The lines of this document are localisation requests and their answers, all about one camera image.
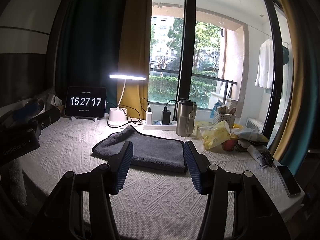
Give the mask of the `red cup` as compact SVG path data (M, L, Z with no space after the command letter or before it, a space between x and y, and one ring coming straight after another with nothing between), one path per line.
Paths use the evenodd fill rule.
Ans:
M226 140L223 144L222 144L222 149L224 151L228 151L228 152L231 152L234 150L235 146L236 146L236 143L237 143L237 139L235 138L231 138L229 140Z

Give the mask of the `dark green curtain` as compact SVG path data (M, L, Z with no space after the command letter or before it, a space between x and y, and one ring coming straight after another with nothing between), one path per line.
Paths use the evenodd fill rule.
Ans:
M71 86L105 87L116 103L120 38L126 0L66 0L55 61L55 91L65 100Z

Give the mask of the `black charger plug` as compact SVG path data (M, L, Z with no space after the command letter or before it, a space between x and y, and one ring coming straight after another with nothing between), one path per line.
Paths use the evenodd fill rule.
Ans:
M162 110L162 124L163 125L170 124L170 116L171 116L171 111L168 110L167 107L164 107L164 109Z

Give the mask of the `yellow plastic snack bag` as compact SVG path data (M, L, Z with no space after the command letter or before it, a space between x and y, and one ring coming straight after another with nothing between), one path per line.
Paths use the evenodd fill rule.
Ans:
M229 125L225 120L214 126L200 127L199 131L205 150L211 150L232 137Z

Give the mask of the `black smartphone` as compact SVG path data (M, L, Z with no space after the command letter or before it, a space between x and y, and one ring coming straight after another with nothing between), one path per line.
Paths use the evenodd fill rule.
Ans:
M287 166L276 165L276 171L289 197L301 194L301 189Z

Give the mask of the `white woven storage basket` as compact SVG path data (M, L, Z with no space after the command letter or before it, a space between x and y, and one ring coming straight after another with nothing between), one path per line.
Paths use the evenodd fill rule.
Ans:
M233 128L235 116L231 114L220 114L217 111L214 111L213 116L213 125L220 123L221 121L227 122L230 128Z

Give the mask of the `tablet showing clock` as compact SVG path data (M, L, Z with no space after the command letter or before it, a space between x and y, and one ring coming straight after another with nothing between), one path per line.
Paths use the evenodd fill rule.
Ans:
M106 94L107 90L104 87L69 87L65 115L79 118L104 118Z

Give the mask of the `yellow curtain left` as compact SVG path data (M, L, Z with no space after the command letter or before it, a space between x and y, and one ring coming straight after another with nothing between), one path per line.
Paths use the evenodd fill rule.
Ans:
M152 0L127 0L121 31L118 72L149 75ZM145 119L148 81L118 81L118 99L133 118Z

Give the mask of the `white power strip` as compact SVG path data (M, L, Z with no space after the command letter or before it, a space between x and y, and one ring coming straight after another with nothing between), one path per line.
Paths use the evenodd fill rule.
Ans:
M153 120L151 125L147 125L146 121L143 122L144 129L153 129L153 130L161 130L161 131L175 131L177 126L176 121L171 121L170 124L164 125L161 120Z

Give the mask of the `stainless steel tumbler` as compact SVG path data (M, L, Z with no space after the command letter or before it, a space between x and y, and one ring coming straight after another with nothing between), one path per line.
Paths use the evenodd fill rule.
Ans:
M189 137L194 130L197 103L181 98L177 106L176 133L181 137Z

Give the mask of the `white plastic bag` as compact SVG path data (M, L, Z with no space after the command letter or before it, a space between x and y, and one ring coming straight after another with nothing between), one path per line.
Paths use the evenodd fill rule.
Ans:
M245 139L249 141L256 142L269 142L267 137L258 132L256 129L252 128L234 128L232 132L240 139Z

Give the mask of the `white desk lamp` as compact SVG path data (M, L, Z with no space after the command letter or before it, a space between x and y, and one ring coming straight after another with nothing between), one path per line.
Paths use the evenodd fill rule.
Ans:
M128 106L126 106L125 108L121 107L121 101L123 99L127 80L145 81L146 77L144 75L126 73L112 73L108 77L111 79L124 80L121 96L118 100L118 103L116 106L111 107L109 110L108 126L112 128L119 128L130 122L135 122L132 120L132 117L127 113Z

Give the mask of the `white charger plug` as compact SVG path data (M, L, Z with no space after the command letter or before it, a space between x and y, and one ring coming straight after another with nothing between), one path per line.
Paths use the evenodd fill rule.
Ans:
M146 111L146 125L152 125L152 111L151 108L148 108Z

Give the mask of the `purple and grey towel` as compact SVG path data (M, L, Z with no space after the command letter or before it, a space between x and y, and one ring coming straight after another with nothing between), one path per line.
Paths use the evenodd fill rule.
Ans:
M125 141L133 144L131 164L134 166L175 173L188 170L184 160L184 142L143 134L131 125L97 143L92 148L92 155L108 160L119 153Z

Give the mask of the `yellow curtain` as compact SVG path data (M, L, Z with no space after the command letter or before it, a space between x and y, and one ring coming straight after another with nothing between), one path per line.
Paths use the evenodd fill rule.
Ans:
M310 144L319 99L317 25L307 0L279 0L289 32L290 97L281 122L275 158L284 165L300 163Z
M121 31L118 72L149 75L152 0L127 0ZM145 119L148 81L118 81L118 99L133 118Z

